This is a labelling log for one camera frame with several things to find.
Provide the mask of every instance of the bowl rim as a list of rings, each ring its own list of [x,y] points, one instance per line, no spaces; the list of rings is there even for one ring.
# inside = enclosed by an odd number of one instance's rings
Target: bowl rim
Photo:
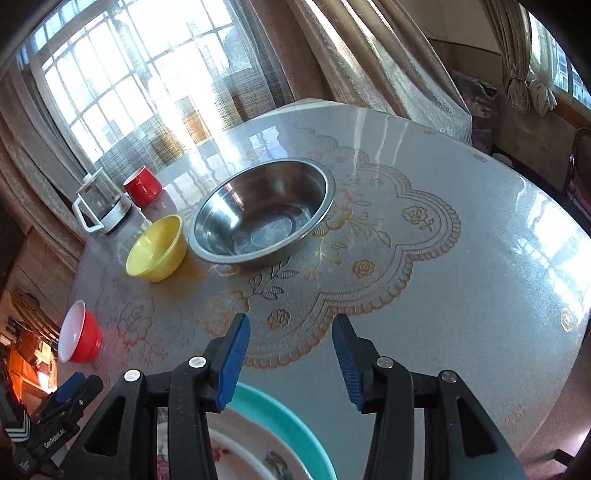
[[[237,178],[241,175],[244,175],[246,172],[251,171],[251,170],[255,170],[257,168],[263,168],[271,163],[280,163],[280,162],[298,162],[298,163],[307,164],[310,167],[313,167],[317,171],[319,171],[320,174],[322,175],[322,177],[324,178],[324,185],[326,186],[324,198],[322,198],[322,202],[320,203],[320,206],[315,211],[314,215],[312,215],[312,217],[310,217],[310,220],[308,220],[304,225],[302,225],[302,227],[297,229],[295,232],[293,232],[291,235],[284,238],[280,242],[277,242],[276,244],[273,244],[270,247],[265,247],[260,250],[257,250],[256,252],[252,252],[252,253],[248,253],[248,254],[218,255],[218,254],[213,254],[210,251],[205,250],[203,247],[201,247],[201,245],[199,245],[199,243],[197,243],[197,239],[195,238],[195,224],[197,222],[197,218],[199,218],[199,215],[201,214],[203,208],[207,205],[208,201],[219,190],[224,188],[228,183],[230,183],[235,178]],[[335,177],[333,176],[332,172],[326,166],[324,166],[322,163],[319,163],[315,160],[310,160],[309,158],[303,158],[303,157],[284,157],[284,158],[276,158],[274,160],[260,162],[257,165],[245,168],[244,170],[241,170],[241,171],[235,173],[234,175],[230,176],[229,178],[227,178],[226,180],[221,182],[220,185],[218,185],[216,188],[214,188],[209,193],[209,195],[207,195],[207,197],[204,199],[204,201],[201,203],[201,205],[197,209],[197,212],[194,214],[193,219],[191,220],[191,224],[189,227],[189,235],[188,235],[189,246],[191,247],[191,250],[193,250],[193,252],[198,257],[200,257],[202,260],[205,260],[210,263],[237,264],[237,263],[245,263],[245,262],[260,260],[261,258],[266,257],[267,255],[270,255],[274,252],[277,252],[281,248],[283,248],[289,244],[292,244],[293,242],[295,242],[299,239],[304,238],[326,216],[326,214],[328,213],[328,211],[329,211],[330,207],[332,206],[332,203],[335,199],[335,193],[336,193],[336,182],[335,182]]]
[[[148,234],[148,232],[154,228],[156,225],[158,225],[160,222],[163,222],[164,220],[167,220],[169,218],[176,218],[178,220],[178,231],[177,234],[175,235],[172,243],[170,244],[170,246],[162,253],[162,255],[160,256],[160,258],[158,259],[158,261],[154,264],[154,266],[152,268],[147,268],[145,270],[142,270],[141,272],[132,275],[131,273],[129,273],[129,258],[131,257],[131,253],[134,251],[134,248],[136,247],[136,245],[139,243],[139,241]],[[162,217],[161,219],[157,220],[156,222],[154,222],[152,225],[150,225],[145,231],[144,233],[142,233],[139,238],[135,241],[134,246],[131,247],[131,249],[129,250],[129,253],[127,254],[127,260],[125,261],[125,273],[127,273],[130,277],[132,278],[138,278],[138,277],[142,277],[143,275],[146,275],[148,273],[152,273],[154,270],[156,270],[160,264],[164,261],[164,259],[168,256],[168,254],[173,250],[173,248],[177,245],[178,240],[180,239],[181,235],[183,234],[183,218],[180,215],[167,215],[165,217]]]

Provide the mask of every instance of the beige curtain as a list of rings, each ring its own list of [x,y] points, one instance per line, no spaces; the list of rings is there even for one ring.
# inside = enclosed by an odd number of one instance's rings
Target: beige curtain
[[[532,36],[537,34],[538,37],[537,48],[532,42],[530,70],[534,78],[530,82],[530,98],[532,108],[544,116],[557,106],[552,86],[558,71],[558,45],[545,26],[531,14],[529,17]]]
[[[251,1],[296,100],[393,113],[471,143],[462,97],[397,0]]]
[[[58,158],[63,147],[27,105],[31,99],[15,68],[0,80],[0,200],[76,270],[84,237],[65,202],[74,197],[83,171]]]
[[[505,93],[520,112],[530,110],[525,82],[530,69],[531,24],[527,11],[515,0],[480,0],[501,50]]]

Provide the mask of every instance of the window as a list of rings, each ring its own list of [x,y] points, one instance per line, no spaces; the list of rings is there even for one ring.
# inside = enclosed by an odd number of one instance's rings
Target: window
[[[293,101],[271,92],[268,52],[231,13],[224,0],[70,0],[19,62],[30,63],[60,130],[91,164],[113,173],[130,153],[167,164],[212,132]]]
[[[531,50],[532,56],[540,51],[540,32],[547,32],[546,28],[530,14],[531,20]],[[556,48],[558,56],[558,66],[556,76],[554,77],[554,93],[558,97],[566,100],[575,106],[584,106],[591,110],[591,95],[583,84],[581,77],[571,64],[564,53],[564,50],[558,45],[556,40],[550,36],[553,46]]]

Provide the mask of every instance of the white teapot handle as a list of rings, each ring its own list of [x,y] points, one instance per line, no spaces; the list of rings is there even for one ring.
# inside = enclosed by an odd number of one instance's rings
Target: white teapot handle
[[[95,223],[95,225],[88,226],[86,224],[86,221],[84,220],[84,217],[82,216],[82,212],[80,211],[80,204],[81,203],[82,203],[82,208],[85,210],[85,213],[88,214],[88,216]],[[72,203],[72,210],[74,210],[74,215],[75,215],[76,219],[78,220],[78,222],[80,223],[80,225],[82,226],[82,228],[86,232],[92,233],[92,232],[96,232],[96,231],[104,228],[104,225],[96,217],[94,212],[92,212],[92,210],[87,207],[86,202],[84,200],[82,200],[82,197],[78,197],[76,200],[74,200],[74,203]]]

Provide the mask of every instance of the red bowl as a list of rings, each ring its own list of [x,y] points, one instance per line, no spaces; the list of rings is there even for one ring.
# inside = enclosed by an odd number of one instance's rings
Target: red bowl
[[[86,364],[99,354],[103,332],[83,300],[70,307],[61,326],[57,356],[60,362]]]

